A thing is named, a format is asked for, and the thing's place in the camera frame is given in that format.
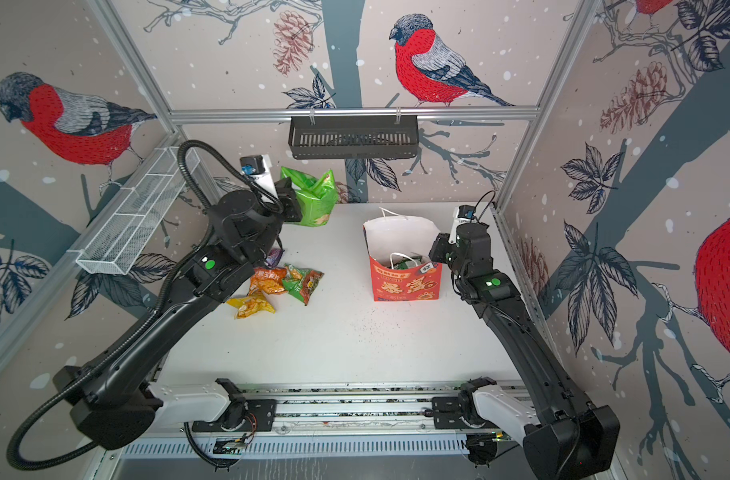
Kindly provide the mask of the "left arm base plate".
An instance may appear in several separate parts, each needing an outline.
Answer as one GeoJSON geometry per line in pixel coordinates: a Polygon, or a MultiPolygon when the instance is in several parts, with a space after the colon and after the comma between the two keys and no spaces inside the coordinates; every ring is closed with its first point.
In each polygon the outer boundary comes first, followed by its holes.
{"type": "Polygon", "coordinates": [[[278,402],[275,399],[248,398],[230,379],[218,378],[215,383],[227,394],[228,404],[213,420],[197,420],[191,429],[197,433],[270,432],[278,402]]]}

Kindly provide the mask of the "red paper gift bag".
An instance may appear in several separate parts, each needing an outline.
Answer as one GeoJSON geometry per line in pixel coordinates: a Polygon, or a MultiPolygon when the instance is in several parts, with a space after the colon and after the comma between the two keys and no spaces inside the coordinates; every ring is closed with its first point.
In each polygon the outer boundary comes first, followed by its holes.
{"type": "Polygon", "coordinates": [[[437,300],[443,266],[429,258],[439,228],[427,218],[383,208],[363,224],[373,298],[377,302],[437,300]]]}

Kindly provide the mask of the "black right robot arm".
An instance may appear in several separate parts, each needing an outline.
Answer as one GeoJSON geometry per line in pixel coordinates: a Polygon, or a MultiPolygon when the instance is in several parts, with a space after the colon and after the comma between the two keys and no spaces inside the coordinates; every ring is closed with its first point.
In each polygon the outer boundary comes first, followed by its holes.
{"type": "Polygon", "coordinates": [[[430,258],[449,267],[456,293],[499,339],[532,401],[526,406],[492,379],[472,380],[459,396],[465,421],[501,428],[539,479],[609,470],[620,421],[577,385],[539,334],[515,283],[494,266],[487,224],[455,221],[437,236],[430,258]]]}

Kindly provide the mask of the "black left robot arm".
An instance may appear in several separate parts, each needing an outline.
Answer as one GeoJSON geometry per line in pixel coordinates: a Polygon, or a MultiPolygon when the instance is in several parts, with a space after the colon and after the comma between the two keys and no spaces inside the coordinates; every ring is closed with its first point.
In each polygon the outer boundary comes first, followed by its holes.
{"type": "Polygon", "coordinates": [[[75,426],[93,443],[115,450],[149,429],[165,403],[152,393],[147,375],[190,329],[268,266],[283,224],[302,217],[290,180],[277,181],[275,190],[273,199],[252,190],[223,196],[208,211],[206,243],[170,272],[153,310],[90,362],[55,375],[75,426]]]}

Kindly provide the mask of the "purple snack packet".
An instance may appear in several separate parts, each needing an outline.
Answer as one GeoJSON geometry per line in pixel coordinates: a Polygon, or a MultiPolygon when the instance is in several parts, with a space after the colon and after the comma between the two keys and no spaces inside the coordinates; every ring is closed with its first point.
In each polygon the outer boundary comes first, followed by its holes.
{"type": "Polygon", "coordinates": [[[275,269],[280,264],[284,255],[284,249],[281,247],[273,247],[267,254],[265,265],[268,269],[275,269]]]}

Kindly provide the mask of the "bright green chips bag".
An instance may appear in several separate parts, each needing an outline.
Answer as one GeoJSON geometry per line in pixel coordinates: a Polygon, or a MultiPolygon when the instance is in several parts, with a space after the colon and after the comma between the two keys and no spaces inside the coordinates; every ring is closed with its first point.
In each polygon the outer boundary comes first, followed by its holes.
{"type": "Polygon", "coordinates": [[[325,226],[340,199],[334,172],[328,170],[317,178],[299,170],[282,167],[281,178],[289,179],[296,192],[302,213],[299,224],[306,227],[325,226]]]}

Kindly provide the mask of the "yellow snack packet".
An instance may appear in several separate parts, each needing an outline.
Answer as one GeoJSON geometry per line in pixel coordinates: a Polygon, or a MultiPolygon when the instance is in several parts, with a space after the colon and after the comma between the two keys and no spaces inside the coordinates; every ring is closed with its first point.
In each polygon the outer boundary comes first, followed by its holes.
{"type": "Polygon", "coordinates": [[[235,309],[234,316],[236,319],[246,319],[261,312],[269,314],[276,312],[274,306],[260,290],[251,292],[245,297],[231,298],[226,304],[235,309]]]}

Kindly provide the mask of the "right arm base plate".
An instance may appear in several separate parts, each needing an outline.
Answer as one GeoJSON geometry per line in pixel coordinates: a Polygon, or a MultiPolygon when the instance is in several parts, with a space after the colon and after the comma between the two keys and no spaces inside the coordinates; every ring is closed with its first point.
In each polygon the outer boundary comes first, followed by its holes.
{"type": "Polygon", "coordinates": [[[434,428],[438,430],[500,430],[501,427],[498,424],[484,417],[479,411],[475,399],[480,390],[484,393],[503,395],[498,400],[482,400],[484,410],[487,413],[493,412],[496,418],[501,415],[505,402],[516,401],[510,391],[503,388],[497,381],[490,377],[479,377],[463,383],[455,396],[433,397],[431,405],[423,408],[421,414],[430,418],[434,428]]]}

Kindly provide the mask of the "orange snack packet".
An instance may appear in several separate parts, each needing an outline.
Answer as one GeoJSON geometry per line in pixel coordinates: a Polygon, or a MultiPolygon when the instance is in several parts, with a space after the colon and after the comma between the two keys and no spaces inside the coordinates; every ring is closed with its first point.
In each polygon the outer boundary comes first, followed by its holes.
{"type": "Polygon", "coordinates": [[[250,280],[249,293],[283,294],[286,292],[284,287],[286,276],[286,268],[256,268],[250,280]]]}

